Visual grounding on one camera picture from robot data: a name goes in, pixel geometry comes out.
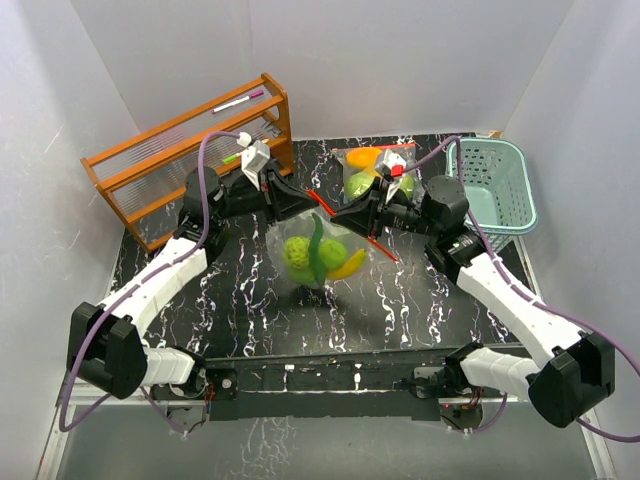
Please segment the bumpy green fake fruit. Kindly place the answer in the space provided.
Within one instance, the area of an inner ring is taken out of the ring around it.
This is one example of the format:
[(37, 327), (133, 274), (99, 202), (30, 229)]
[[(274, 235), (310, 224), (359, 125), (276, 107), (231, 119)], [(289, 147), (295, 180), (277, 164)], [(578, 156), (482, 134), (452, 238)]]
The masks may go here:
[(287, 267), (297, 270), (310, 267), (310, 243), (305, 236), (293, 236), (288, 238), (283, 247), (283, 258)]

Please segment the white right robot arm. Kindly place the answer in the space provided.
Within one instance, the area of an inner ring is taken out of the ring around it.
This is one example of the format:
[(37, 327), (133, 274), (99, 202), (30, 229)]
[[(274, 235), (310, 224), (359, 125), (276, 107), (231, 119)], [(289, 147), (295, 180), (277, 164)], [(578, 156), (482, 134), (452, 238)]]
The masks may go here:
[(558, 428), (614, 392), (613, 345), (551, 313), (500, 258), (489, 254), (465, 224), (469, 202), (457, 179), (433, 177), (418, 207), (389, 199), (389, 188), (388, 182), (375, 180), (360, 198), (339, 208), (332, 222), (365, 238), (376, 238), (391, 227), (424, 235), (430, 263), (480, 301), (528, 353), (518, 357), (472, 342), (446, 357), (446, 388), (460, 397), (485, 387), (527, 400)]

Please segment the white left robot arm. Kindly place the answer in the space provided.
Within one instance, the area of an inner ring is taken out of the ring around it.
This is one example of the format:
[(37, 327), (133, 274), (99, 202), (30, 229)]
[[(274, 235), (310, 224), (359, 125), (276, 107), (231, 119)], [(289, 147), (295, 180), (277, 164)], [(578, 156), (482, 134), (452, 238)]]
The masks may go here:
[(186, 399), (200, 396), (207, 383), (203, 360), (182, 347), (144, 346), (151, 323), (221, 255), (231, 238), (231, 218), (262, 213), (277, 223), (318, 205), (272, 165), (259, 172), (256, 184), (243, 174), (221, 178), (209, 167), (193, 170), (185, 181), (177, 228), (157, 256), (116, 293), (73, 311), (69, 380), (81, 379), (117, 399), (156, 385), (171, 385)]

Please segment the clear zip bag red seal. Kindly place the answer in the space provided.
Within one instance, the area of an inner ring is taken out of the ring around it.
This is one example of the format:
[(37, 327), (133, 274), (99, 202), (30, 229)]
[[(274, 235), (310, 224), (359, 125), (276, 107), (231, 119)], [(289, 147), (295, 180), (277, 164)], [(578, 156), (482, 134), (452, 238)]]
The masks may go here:
[(269, 258), (285, 280), (319, 288), (352, 277), (369, 264), (398, 260), (377, 240), (331, 223), (335, 211), (315, 191), (307, 196), (310, 210), (271, 225), (265, 234)]

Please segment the yellow fake banana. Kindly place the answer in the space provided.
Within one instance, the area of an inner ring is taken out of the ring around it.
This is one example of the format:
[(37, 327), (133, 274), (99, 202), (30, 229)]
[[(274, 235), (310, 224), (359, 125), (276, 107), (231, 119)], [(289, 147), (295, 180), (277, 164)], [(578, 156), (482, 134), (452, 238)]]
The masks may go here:
[(365, 260), (367, 253), (364, 249), (356, 251), (342, 266), (337, 269), (330, 270), (326, 276), (330, 280), (342, 280), (357, 273)]

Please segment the dark green fake cucumber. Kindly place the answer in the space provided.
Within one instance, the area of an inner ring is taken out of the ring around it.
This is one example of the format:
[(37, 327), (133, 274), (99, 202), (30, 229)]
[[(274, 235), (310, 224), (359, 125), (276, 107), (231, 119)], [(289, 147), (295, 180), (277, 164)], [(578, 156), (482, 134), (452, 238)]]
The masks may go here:
[(313, 272), (314, 281), (321, 286), (326, 280), (326, 268), (320, 255), (320, 245), (324, 236), (322, 219), (317, 213), (312, 213), (314, 230), (309, 243), (309, 260)]

